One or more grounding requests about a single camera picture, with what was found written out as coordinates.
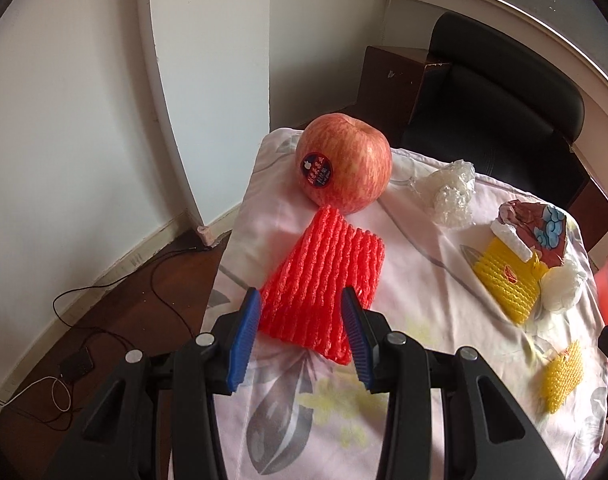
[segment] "pink tablecloth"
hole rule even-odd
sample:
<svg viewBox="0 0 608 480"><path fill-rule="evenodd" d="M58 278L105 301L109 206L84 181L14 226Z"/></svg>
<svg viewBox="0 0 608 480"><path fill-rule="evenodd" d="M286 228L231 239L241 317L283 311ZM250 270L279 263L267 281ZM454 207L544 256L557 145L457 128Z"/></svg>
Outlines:
<svg viewBox="0 0 608 480"><path fill-rule="evenodd" d="M236 310L247 286L261 287L309 224L316 206L294 180L299 132L266 136L255 162L233 234L222 258L203 330ZM377 202L348 221L386 244L382 278L372 308L430 349L477 348L529 415L568 479L580 479L600 452L606 418L606 359L596 347L603 327L588 258L575 222L568 240L591 276L580 303L565 314L544 314L524 328L513 325L481 285L462 247L483 251L489 224L507 200L536 198L478 175L472 200L475 224L462 230L435 226L409 188L442 163L393 150L393 175ZM556 351L579 339L584 380L554 415L543 413L542 370ZM382 446L386 396L372 396L352 365L258 335L246 379L216 409L228 478L375 478ZM441 405L433 393L433 478L442 477Z"/></svg>

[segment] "yellow foam fruit sleeve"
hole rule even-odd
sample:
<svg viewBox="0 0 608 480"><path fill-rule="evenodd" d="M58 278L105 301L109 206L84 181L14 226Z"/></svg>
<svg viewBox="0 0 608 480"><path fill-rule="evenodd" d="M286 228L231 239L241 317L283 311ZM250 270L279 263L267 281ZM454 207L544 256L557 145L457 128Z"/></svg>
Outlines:
<svg viewBox="0 0 608 480"><path fill-rule="evenodd" d="M582 350L579 341L573 341L544 370L542 398L546 402L546 410L549 413L559 410L583 377Z"/></svg>
<svg viewBox="0 0 608 480"><path fill-rule="evenodd" d="M547 271L548 267L536 254L524 263L497 237L473 265L473 272L504 313L518 325L530 316L540 295L540 278Z"/></svg>

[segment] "brown floor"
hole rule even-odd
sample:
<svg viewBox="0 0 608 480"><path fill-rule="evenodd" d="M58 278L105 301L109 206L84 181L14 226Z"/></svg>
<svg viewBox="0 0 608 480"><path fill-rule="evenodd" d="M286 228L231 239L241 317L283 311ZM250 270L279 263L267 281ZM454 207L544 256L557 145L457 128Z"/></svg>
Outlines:
<svg viewBox="0 0 608 480"><path fill-rule="evenodd" d="M193 232L187 232L164 251L199 245L199 238ZM156 271L156 291L182 314L195 333L199 332L202 325L204 310L225 246L226 242L222 242L212 251L176 256L161 264ZM111 330L125 336L151 356L177 349L189 338L188 332L150 290L148 280L152 267L154 264L143 268L113 289L79 321L78 326L100 326ZM59 362L77 351L87 335L86 330L69 330L38 363L18 391L41 377L58 376ZM123 347L106 334L94 336L86 346L95 369L75 384L73 408L83 407L116 362L124 357ZM58 399L60 404L65 405L64 394L58 396ZM50 381L35 385L19 397L14 405L42 420L53 418L59 413L50 398ZM52 425L65 428L69 416L63 415ZM170 451L168 425L164 425L166 428L163 432L160 461L162 468L168 464ZM49 429L9 409L2 410L0 415L0 447L25 480L41 478L64 436L64 431Z"/></svg>

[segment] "round black sticker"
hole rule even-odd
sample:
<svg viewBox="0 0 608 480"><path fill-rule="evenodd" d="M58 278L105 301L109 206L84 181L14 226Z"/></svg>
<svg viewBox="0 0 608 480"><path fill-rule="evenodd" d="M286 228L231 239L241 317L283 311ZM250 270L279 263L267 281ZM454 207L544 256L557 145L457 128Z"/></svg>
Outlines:
<svg viewBox="0 0 608 480"><path fill-rule="evenodd" d="M306 181L313 187L325 187L331 182L331 161L321 153L309 153L302 159L300 168Z"/></svg>

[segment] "red apple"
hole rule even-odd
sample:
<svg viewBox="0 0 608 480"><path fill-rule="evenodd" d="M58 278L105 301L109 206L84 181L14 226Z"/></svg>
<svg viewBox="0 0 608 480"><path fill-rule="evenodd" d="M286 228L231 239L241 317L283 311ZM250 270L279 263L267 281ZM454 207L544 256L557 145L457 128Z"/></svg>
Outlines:
<svg viewBox="0 0 608 480"><path fill-rule="evenodd" d="M297 179L319 206L342 214L364 209L386 188L392 169L388 140L379 131L344 114L315 119L295 151Z"/></svg>

